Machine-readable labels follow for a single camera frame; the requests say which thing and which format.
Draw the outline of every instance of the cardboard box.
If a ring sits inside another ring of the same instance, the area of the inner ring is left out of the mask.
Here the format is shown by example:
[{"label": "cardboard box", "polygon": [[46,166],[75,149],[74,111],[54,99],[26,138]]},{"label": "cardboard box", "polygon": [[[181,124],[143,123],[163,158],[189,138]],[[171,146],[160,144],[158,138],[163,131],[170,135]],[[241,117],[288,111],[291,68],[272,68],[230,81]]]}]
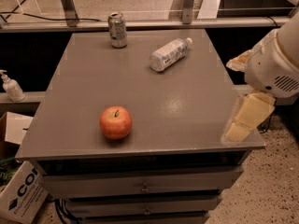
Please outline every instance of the cardboard box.
[{"label": "cardboard box", "polygon": [[[0,118],[0,160],[14,157],[32,117],[7,112]],[[39,185],[41,174],[25,161],[0,192],[0,217],[23,224],[33,222],[48,193]]]}]

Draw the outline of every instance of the apple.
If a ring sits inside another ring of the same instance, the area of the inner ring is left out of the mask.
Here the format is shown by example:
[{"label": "apple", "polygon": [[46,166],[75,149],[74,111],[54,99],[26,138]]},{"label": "apple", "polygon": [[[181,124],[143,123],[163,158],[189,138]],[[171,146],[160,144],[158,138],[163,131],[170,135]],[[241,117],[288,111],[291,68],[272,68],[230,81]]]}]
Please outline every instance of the apple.
[{"label": "apple", "polygon": [[100,128],[109,139],[122,139],[129,134],[132,118],[122,106],[111,106],[103,111],[100,117]]}]

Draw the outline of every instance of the can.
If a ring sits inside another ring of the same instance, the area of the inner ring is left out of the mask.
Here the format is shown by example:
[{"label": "can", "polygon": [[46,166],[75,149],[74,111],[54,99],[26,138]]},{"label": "can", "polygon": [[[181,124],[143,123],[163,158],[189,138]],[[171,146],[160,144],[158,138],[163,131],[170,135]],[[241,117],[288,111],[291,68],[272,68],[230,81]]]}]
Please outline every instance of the can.
[{"label": "can", "polygon": [[111,45],[114,48],[127,46],[127,31],[121,12],[112,12],[108,17]]}]

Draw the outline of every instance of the bottle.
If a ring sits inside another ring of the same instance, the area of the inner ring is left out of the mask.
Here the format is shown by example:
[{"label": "bottle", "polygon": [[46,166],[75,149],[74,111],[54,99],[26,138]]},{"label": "bottle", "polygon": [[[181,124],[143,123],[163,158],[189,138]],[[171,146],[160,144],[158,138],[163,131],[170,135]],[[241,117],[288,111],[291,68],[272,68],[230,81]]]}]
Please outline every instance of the bottle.
[{"label": "bottle", "polygon": [[18,82],[9,78],[4,74],[5,70],[0,70],[1,78],[3,80],[3,89],[7,92],[12,101],[21,101],[25,98],[25,93],[22,91]]},{"label": "bottle", "polygon": [[192,44],[191,38],[177,38],[150,55],[150,66],[157,72],[162,72],[171,64],[187,55],[188,47]]}]

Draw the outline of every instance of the plastic bottle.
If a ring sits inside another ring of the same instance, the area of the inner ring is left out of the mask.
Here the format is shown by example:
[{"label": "plastic bottle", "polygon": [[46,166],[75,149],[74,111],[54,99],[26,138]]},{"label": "plastic bottle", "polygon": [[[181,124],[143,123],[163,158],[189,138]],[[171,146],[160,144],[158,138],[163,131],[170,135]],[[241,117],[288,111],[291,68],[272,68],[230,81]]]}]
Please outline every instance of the plastic bottle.
[{"label": "plastic bottle", "polygon": [[177,38],[150,55],[150,66],[153,70],[161,72],[180,58],[187,55],[188,47],[192,44],[191,38]]},{"label": "plastic bottle", "polygon": [[18,82],[9,78],[4,74],[5,70],[0,70],[1,78],[3,80],[3,89],[7,92],[9,98],[13,101],[21,101],[25,98],[25,93],[22,91]]}]

